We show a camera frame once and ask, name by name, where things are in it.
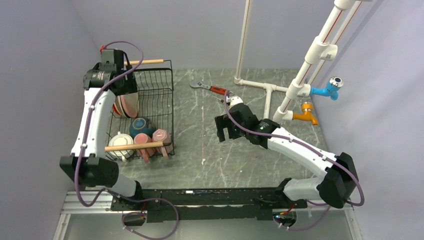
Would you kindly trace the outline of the beige pink plate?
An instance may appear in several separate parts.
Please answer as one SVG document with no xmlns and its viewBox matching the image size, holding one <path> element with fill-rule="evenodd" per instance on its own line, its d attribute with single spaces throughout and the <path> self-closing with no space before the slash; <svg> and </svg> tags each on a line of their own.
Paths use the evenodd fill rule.
<svg viewBox="0 0 424 240">
<path fill-rule="evenodd" d="M 120 96 L 124 113 L 130 118 L 136 118 L 139 110 L 139 94 L 137 92 Z"/>
</svg>

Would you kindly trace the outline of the dark brown bowl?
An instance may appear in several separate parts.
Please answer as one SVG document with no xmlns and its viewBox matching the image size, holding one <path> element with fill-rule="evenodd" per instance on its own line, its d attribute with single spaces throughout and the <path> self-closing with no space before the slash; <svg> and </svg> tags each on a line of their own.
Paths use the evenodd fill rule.
<svg viewBox="0 0 424 240">
<path fill-rule="evenodd" d="M 155 124 L 147 117 L 135 118 L 129 127 L 129 135 L 134 138 L 138 134 L 146 134 L 150 137 L 157 130 Z"/>
</svg>

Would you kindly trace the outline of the black wire dish rack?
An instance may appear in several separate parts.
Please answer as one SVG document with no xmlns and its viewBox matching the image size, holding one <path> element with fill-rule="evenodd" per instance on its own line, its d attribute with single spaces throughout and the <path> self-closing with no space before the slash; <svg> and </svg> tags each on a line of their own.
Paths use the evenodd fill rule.
<svg viewBox="0 0 424 240">
<path fill-rule="evenodd" d="M 172 61 L 169 59 L 148 60 L 148 63 L 158 63 L 159 67 L 141 68 L 134 71 L 138 93 L 138 115 L 135 118 L 127 116 L 123 110 L 120 96 L 116 98 L 115 107 L 120 115 L 113 111 L 108 116 L 106 127 L 106 145 L 124 146 L 131 144 L 151 144 L 153 136 L 140 133 L 134 138 L 130 136 L 129 128 L 132 121 L 139 117 L 149 118 L 156 129 L 164 129 L 171 135 L 174 143 L 174 73 Z M 163 157 L 157 147 L 141 149 L 125 149 L 106 152 L 106 157 L 112 161 L 129 162 L 133 159 L 149 162 L 154 157 Z"/>
</svg>

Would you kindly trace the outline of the light pink mug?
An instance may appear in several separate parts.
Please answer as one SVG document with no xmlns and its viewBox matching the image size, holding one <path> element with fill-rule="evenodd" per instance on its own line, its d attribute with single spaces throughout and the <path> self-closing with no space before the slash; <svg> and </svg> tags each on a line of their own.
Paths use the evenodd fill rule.
<svg viewBox="0 0 424 240">
<path fill-rule="evenodd" d="M 159 128 L 153 133 L 152 140 L 153 142 L 162 143 L 162 146 L 157 147 L 157 151 L 167 159 L 169 153 L 174 149 L 170 133 L 165 129 Z"/>
</svg>

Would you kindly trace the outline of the orange bowl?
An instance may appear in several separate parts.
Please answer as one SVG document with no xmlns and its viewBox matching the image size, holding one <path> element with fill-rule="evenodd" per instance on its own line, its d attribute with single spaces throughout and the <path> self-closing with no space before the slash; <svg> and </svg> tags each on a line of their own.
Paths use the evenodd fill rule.
<svg viewBox="0 0 424 240">
<path fill-rule="evenodd" d="M 116 108 L 116 105 L 115 105 L 115 104 L 113 104 L 113 105 L 112 105 L 112 109 L 113 109 L 113 111 L 114 111 L 114 113 L 115 113 L 115 114 L 117 114 L 118 116 L 120 116 L 120 113 L 119 113 L 119 111 L 117 110 L 117 108 Z"/>
</svg>

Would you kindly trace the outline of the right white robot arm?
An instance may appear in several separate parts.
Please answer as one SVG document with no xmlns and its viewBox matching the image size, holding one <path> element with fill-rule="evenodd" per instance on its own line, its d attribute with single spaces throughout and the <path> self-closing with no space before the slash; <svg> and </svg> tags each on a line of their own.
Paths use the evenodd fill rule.
<svg viewBox="0 0 424 240">
<path fill-rule="evenodd" d="M 275 191 L 276 203 L 287 208 L 298 200 L 321 200 L 341 209 L 350 201 L 359 179 L 353 158 L 315 147 L 294 136 L 278 123 L 259 120 L 250 108 L 240 102 L 227 108 L 227 113 L 214 118 L 217 137 L 225 141 L 224 130 L 230 139 L 246 138 L 251 144 L 289 157 L 309 169 L 313 178 L 286 178 Z"/>
</svg>

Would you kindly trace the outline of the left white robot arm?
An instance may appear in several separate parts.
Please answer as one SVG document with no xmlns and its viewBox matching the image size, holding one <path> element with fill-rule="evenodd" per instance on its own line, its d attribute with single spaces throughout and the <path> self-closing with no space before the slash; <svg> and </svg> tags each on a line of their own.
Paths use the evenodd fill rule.
<svg viewBox="0 0 424 240">
<path fill-rule="evenodd" d="M 135 76 L 127 54 L 118 49 L 104 49 L 101 61 L 83 77 L 84 109 L 79 132 L 70 155 L 62 156 L 60 168 L 79 187 L 104 187 L 124 196 L 124 204 L 139 209 L 144 196 L 137 192 L 140 184 L 119 173 L 118 164 L 108 159 L 105 151 L 107 124 L 117 96 L 137 92 Z M 106 84 L 121 76 L 111 85 Z"/>
</svg>

